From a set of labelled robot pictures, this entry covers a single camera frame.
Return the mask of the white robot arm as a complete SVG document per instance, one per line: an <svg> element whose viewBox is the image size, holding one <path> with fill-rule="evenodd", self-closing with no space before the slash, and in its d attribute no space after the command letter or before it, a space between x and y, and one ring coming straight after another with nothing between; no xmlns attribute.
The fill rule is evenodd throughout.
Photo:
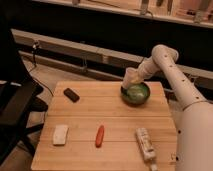
<svg viewBox="0 0 213 171"><path fill-rule="evenodd" d="M167 78L183 115L176 150L176 171L213 171L213 104L178 68L178 51L166 45L153 47L151 56L136 69L132 83L161 70Z"/></svg>

